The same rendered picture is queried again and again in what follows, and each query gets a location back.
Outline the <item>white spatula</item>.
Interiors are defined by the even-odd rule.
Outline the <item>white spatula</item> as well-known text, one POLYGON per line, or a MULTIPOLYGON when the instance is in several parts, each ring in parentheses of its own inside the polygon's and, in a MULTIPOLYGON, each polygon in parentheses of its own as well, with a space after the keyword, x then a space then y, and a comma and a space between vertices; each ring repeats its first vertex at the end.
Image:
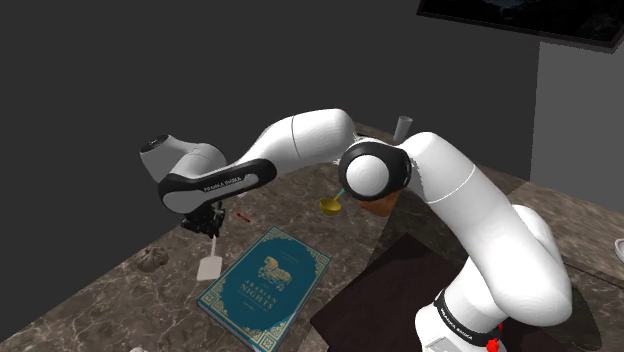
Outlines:
POLYGON ((197 281, 215 280, 221 275, 223 258, 216 254, 217 239, 217 236, 211 239, 210 255, 200 260, 196 275, 197 281))

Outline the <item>teal book with gold print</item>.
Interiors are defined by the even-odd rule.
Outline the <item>teal book with gold print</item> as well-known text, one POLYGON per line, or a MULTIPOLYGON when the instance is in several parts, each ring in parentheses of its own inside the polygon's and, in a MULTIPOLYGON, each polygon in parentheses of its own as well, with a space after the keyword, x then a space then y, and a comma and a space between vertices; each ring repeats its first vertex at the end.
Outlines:
POLYGON ((254 352, 276 352, 331 258, 272 226, 197 298, 254 352))

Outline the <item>orange-brown bowl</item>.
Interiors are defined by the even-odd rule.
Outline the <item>orange-brown bowl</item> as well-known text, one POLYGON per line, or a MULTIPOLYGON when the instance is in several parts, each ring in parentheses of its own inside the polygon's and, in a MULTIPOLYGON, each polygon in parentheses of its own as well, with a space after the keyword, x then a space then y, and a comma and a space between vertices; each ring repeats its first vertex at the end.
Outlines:
POLYGON ((373 215, 388 217, 392 213, 401 193, 402 191, 398 190, 378 200, 359 201, 358 205, 360 208, 370 212, 373 215))

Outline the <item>dark robot stand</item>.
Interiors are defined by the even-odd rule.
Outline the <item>dark robot stand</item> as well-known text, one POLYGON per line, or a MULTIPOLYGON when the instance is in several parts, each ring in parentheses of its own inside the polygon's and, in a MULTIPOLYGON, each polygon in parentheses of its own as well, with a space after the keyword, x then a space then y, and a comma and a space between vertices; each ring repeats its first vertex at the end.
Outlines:
MULTIPOLYGON (((406 233, 312 318, 328 352, 421 352, 417 311, 459 273, 459 267, 406 233)), ((555 330, 511 318, 503 323, 508 352, 607 352, 593 318, 570 318, 555 330)))

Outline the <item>grey cup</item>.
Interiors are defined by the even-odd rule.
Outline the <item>grey cup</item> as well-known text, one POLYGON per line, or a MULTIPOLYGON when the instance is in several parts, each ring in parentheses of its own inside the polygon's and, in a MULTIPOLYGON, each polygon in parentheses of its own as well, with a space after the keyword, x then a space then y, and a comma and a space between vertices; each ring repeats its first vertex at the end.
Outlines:
POLYGON ((413 119, 408 116, 399 116, 397 119, 393 140, 402 143, 408 135, 413 119))

